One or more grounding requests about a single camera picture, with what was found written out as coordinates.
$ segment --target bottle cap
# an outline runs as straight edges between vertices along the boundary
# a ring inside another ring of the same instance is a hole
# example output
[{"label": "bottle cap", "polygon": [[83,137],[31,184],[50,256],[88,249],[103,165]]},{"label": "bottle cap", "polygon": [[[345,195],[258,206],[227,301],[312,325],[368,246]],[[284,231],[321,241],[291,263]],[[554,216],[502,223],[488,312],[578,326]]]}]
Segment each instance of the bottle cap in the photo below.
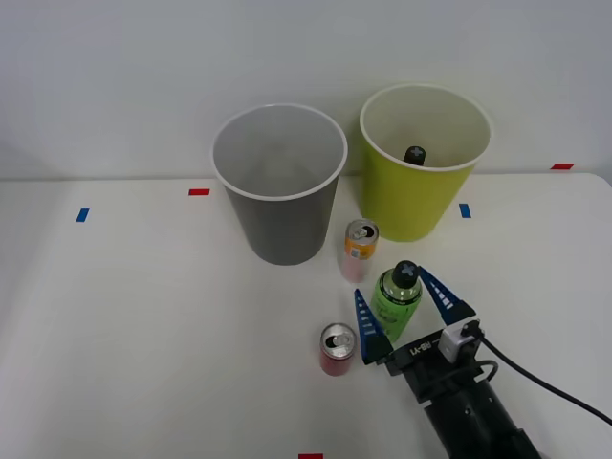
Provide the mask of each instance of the bottle cap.
[{"label": "bottle cap", "polygon": [[425,164],[425,151],[420,146],[410,146],[404,154],[404,162],[414,165]]},{"label": "bottle cap", "polygon": [[391,280],[401,289],[411,289],[419,280],[419,267],[411,261],[401,261],[393,270]]}]

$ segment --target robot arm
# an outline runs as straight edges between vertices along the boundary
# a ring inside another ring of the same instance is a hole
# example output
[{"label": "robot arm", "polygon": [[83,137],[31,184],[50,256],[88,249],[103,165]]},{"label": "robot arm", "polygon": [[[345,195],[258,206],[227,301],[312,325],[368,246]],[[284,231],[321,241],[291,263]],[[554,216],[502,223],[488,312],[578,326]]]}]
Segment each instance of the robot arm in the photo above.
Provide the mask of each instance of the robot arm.
[{"label": "robot arm", "polygon": [[[482,336],[475,312],[423,268],[421,278],[448,327],[393,350],[356,290],[363,362],[404,375],[450,459],[541,459],[489,384],[497,363],[475,359]],[[485,366],[489,376],[476,381]]]}]

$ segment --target blue tape marker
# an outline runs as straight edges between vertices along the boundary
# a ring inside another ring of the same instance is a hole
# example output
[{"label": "blue tape marker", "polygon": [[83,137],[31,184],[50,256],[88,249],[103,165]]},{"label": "blue tape marker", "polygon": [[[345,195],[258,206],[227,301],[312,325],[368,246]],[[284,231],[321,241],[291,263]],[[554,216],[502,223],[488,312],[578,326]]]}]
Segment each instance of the blue tape marker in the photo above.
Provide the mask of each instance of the blue tape marker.
[{"label": "blue tape marker", "polygon": [[78,213],[78,217],[76,218],[77,223],[83,223],[87,218],[87,214],[89,213],[89,208],[82,208]]},{"label": "blue tape marker", "polygon": [[461,210],[461,216],[463,218],[471,218],[470,206],[467,204],[460,204],[459,209]]}]

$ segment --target white wall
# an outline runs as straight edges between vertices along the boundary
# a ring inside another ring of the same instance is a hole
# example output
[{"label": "white wall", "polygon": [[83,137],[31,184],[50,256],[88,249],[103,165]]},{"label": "white wall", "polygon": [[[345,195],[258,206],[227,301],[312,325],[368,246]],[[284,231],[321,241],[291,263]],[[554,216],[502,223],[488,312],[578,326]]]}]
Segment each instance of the white wall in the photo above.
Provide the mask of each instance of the white wall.
[{"label": "white wall", "polygon": [[[612,179],[609,0],[5,0],[0,177],[209,176],[220,123],[428,80],[496,131],[481,170]],[[356,150],[350,166],[359,165]]]}]

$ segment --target red can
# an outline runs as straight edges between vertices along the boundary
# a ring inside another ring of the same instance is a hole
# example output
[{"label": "red can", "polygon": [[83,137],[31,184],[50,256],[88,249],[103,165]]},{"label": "red can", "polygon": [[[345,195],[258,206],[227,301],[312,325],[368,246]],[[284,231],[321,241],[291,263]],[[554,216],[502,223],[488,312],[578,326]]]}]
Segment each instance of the red can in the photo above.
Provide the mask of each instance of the red can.
[{"label": "red can", "polygon": [[330,376],[341,376],[351,367],[357,337],[345,323],[325,327],[320,340],[320,365]]}]

